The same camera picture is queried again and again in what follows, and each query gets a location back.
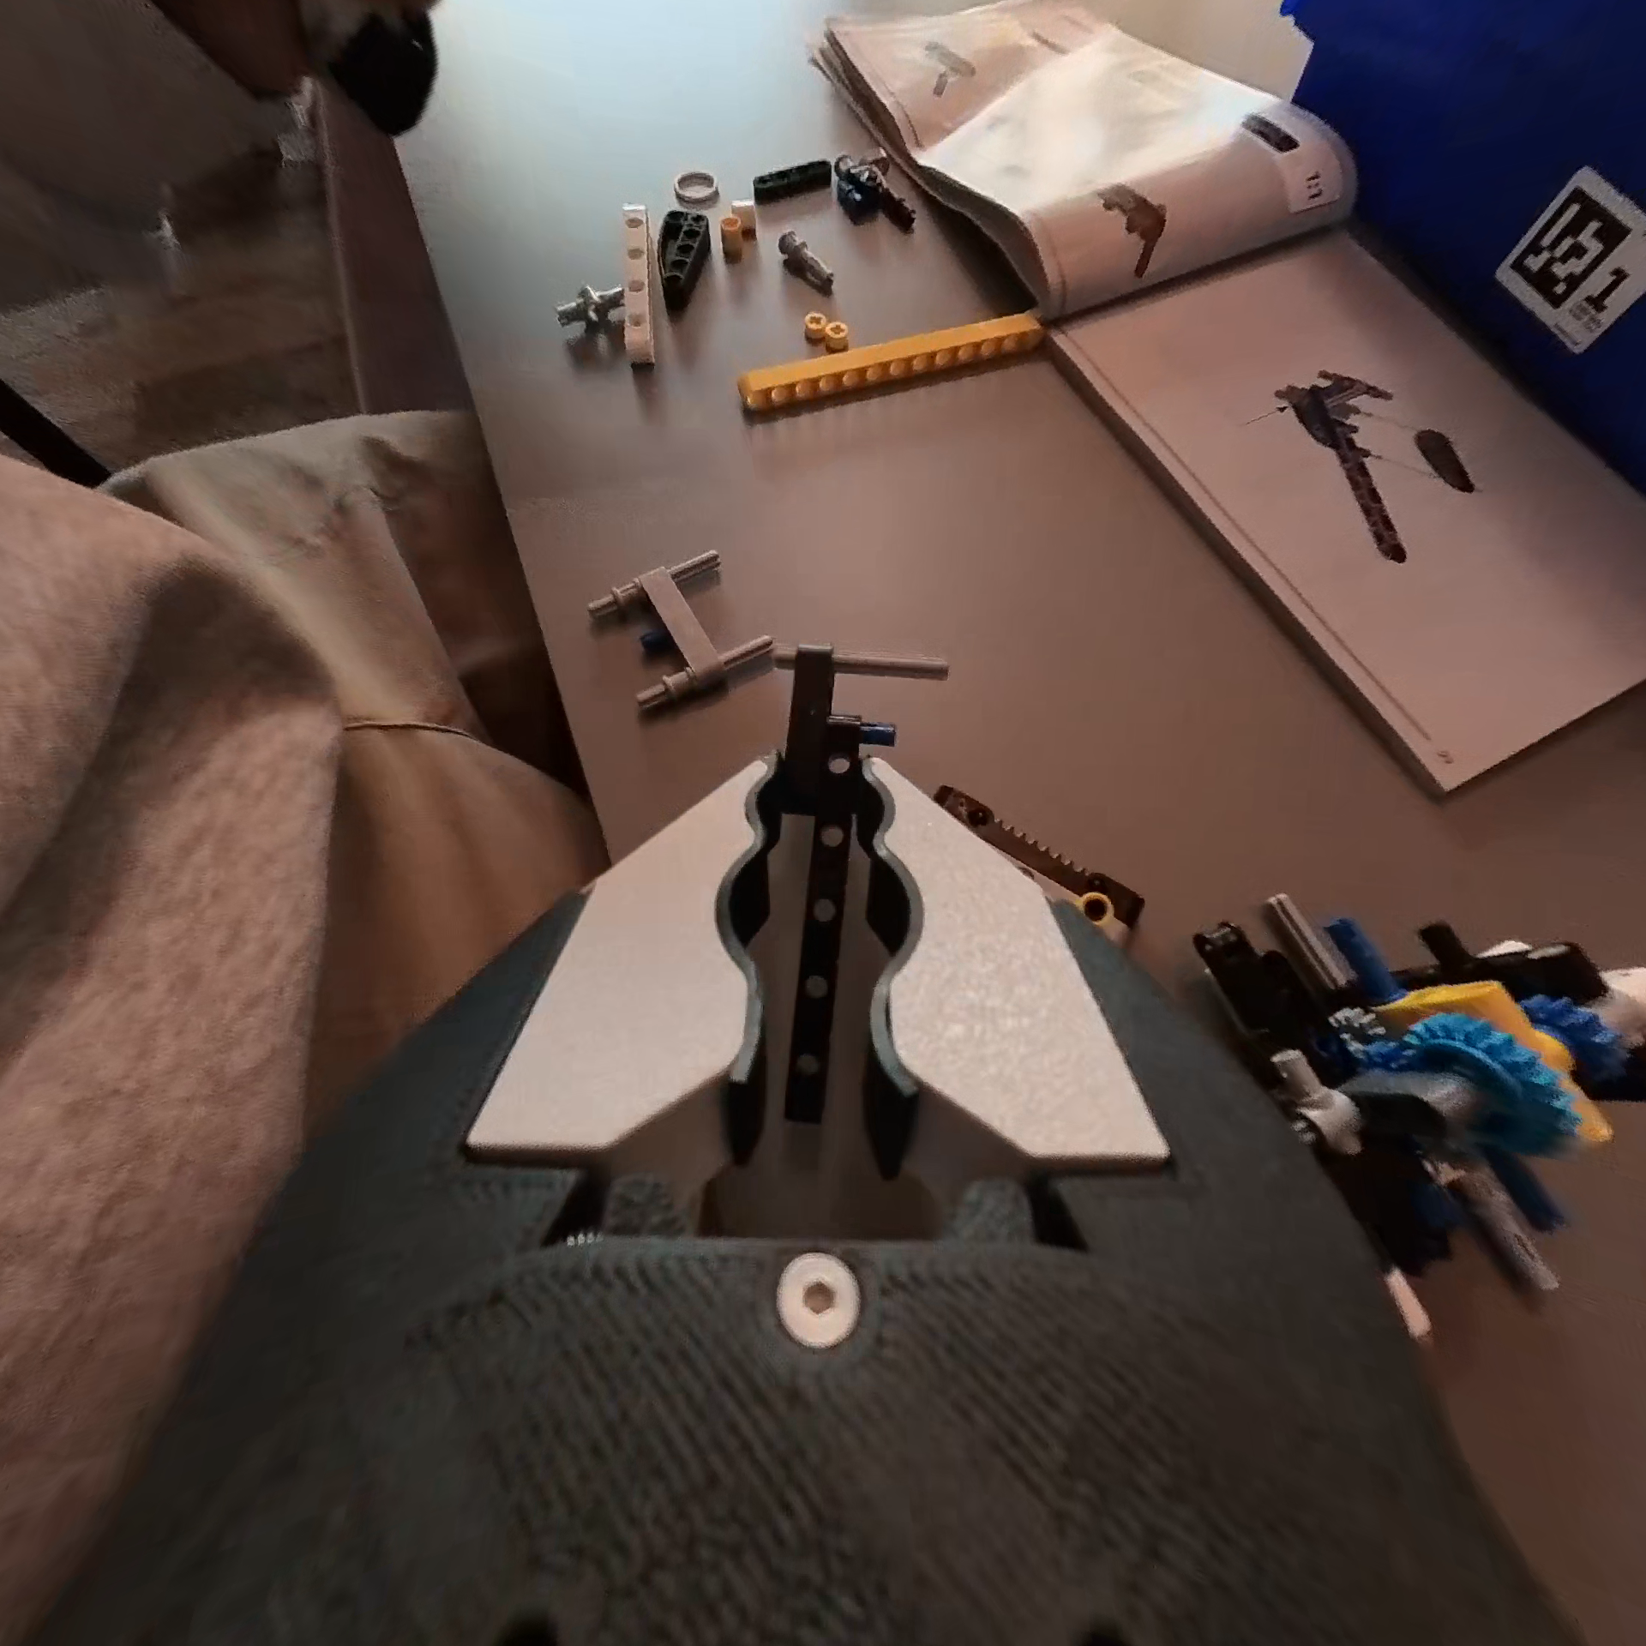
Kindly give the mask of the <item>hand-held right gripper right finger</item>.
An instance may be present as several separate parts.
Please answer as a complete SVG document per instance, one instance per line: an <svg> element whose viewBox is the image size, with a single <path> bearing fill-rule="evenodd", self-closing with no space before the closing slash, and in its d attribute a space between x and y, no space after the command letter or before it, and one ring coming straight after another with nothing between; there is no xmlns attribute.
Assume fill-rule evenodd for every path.
<svg viewBox="0 0 1646 1646"><path fill-rule="evenodd" d="M864 1131L882 1177L1147 1174L1169 1150L1087 980L1073 908L864 762Z"/></svg>

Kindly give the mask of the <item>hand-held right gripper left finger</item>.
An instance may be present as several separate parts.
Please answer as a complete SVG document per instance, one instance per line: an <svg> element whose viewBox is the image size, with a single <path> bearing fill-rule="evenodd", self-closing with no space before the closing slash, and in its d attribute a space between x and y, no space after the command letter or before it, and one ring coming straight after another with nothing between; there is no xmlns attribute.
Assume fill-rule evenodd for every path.
<svg viewBox="0 0 1646 1646"><path fill-rule="evenodd" d="M575 902L468 1129L478 1160L745 1164L767 1105L774 760L739 767Z"/></svg>

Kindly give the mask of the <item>person's grey clothing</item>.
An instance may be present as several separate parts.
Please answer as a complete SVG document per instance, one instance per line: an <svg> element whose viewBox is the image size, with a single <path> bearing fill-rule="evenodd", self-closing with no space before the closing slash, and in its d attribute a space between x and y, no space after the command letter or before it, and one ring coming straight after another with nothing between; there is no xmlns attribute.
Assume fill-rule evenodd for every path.
<svg viewBox="0 0 1646 1646"><path fill-rule="evenodd" d="M606 863L472 414L1 482L1 1615L298 1148Z"/></svg>

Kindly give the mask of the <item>grey lego axle frame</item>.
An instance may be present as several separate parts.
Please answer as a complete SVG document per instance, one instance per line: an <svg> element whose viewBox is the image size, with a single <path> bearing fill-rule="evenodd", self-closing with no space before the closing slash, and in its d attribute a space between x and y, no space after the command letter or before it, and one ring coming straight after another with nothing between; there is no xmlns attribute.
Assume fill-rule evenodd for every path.
<svg viewBox="0 0 1646 1646"><path fill-rule="evenodd" d="M651 633L661 635L661 644L647 646L647 654L669 652L679 662L679 668L636 693L634 707L640 715L671 711L728 689L735 676L753 666L774 664L772 637L757 635L737 646L718 648L696 619L688 603L688 586L716 574L720 562L720 553L706 549L683 562L647 568L638 578L614 584L587 601L585 613L593 623L624 621L638 611L649 613Z"/></svg>

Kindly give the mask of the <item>black curved lego piece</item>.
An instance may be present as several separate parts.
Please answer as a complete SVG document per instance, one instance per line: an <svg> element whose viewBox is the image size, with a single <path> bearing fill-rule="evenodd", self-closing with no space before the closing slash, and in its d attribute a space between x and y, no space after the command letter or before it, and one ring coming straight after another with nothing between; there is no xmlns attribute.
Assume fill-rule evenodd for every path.
<svg viewBox="0 0 1646 1646"><path fill-rule="evenodd" d="M692 209L671 209L655 236L655 268L661 301L669 316L681 314L694 295L696 281L710 256L710 217Z"/></svg>

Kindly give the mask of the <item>pile of coloured lego pieces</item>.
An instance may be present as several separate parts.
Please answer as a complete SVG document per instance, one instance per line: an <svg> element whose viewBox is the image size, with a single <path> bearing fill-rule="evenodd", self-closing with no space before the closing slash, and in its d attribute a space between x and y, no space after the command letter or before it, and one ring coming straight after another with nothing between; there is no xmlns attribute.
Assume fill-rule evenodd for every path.
<svg viewBox="0 0 1646 1646"><path fill-rule="evenodd" d="M1393 969L1352 918L1309 922L1288 894L1278 945L1220 922L1190 947L1235 1051L1368 1238L1415 1341L1413 1283L1469 1232L1520 1295L1557 1277L1538 1240L1567 1226L1538 1164L1612 1142L1610 1107L1641 1103L1643 970L1600 969L1573 941L1468 947L1419 929Z"/></svg>

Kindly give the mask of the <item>open lego instruction booklet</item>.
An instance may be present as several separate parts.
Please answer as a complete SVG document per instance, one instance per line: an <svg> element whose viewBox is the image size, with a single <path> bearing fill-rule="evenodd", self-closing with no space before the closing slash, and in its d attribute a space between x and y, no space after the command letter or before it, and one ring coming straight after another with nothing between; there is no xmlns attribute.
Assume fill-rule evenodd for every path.
<svg viewBox="0 0 1646 1646"><path fill-rule="evenodd" d="M1325 121L1087 4L833 16L811 61L1046 320L1339 225L1356 199Z"/></svg>

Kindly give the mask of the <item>flat lego instruction booklet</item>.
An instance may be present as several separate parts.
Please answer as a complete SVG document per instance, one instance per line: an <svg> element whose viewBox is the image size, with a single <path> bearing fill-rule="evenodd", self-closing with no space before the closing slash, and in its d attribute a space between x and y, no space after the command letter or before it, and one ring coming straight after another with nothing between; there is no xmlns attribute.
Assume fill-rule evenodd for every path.
<svg viewBox="0 0 1646 1646"><path fill-rule="evenodd" d="M1432 795L1641 687L1641 494L1345 232L1052 344Z"/></svg>

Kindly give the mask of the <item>black lego beam with axle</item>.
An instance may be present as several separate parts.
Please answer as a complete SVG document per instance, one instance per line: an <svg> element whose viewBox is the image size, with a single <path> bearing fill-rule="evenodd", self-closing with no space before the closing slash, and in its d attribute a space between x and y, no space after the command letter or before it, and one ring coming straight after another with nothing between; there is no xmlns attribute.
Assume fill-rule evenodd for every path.
<svg viewBox="0 0 1646 1646"><path fill-rule="evenodd" d="M833 709L843 676L944 680L948 662L923 654L792 646L774 652L790 674L790 709L780 750L780 810L811 822L798 976L782 1092L792 1125L823 1121L833 1043L833 1002L849 887L852 828L862 799L862 750L890 748L893 726Z"/></svg>

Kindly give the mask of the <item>black lego gear rack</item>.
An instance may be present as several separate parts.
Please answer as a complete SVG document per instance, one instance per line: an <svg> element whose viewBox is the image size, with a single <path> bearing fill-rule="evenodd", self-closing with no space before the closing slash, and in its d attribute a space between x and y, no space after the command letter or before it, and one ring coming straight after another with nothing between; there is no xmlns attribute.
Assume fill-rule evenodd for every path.
<svg viewBox="0 0 1646 1646"><path fill-rule="evenodd" d="M1042 894L1075 906L1083 920L1108 941L1128 947L1145 908L1145 898L1138 890L1022 834L970 793L942 785L931 799L1020 875L1030 877Z"/></svg>

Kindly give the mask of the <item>white lego beam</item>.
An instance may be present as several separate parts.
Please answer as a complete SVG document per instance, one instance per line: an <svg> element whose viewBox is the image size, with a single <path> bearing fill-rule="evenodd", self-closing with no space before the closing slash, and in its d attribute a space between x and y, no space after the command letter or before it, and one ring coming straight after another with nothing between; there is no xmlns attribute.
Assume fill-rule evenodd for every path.
<svg viewBox="0 0 1646 1646"><path fill-rule="evenodd" d="M647 209L642 203L622 207L622 314L624 357L630 369L653 367L655 311L653 295L653 234Z"/></svg>

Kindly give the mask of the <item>blue bin with square tag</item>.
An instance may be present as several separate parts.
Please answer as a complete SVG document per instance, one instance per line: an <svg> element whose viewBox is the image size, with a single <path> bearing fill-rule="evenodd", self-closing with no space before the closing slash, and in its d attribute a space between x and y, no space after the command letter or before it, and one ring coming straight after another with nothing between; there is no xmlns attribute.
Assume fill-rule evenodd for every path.
<svg viewBox="0 0 1646 1646"><path fill-rule="evenodd" d="M1643 484L1643 4L1292 2L1358 217Z"/></svg>

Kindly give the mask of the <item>long yellow lego beam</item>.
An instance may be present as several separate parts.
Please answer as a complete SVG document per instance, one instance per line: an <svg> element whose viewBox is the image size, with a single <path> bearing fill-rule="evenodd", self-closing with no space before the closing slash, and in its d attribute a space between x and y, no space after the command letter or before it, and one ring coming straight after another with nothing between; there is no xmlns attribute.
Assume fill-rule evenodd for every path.
<svg viewBox="0 0 1646 1646"><path fill-rule="evenodd" d="M757 367L735 379L737 408L749 418L786 416L835 400L892 393L942 377L1030 357L1048 340L1030 312L985 318L808 359Z"/></svg>

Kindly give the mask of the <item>blue and black lego pins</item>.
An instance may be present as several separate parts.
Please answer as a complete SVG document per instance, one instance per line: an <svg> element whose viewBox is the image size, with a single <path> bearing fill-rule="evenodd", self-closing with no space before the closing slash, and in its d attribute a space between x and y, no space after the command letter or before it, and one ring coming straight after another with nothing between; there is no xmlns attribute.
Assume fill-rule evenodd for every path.
<svg viewBox="0 0 1646 1646"><path fill-rule="evenodd" d="M915 209L890 182L886 150L833 156L833 199L852 225L880 217L901 234L915 229Z"/></svg>

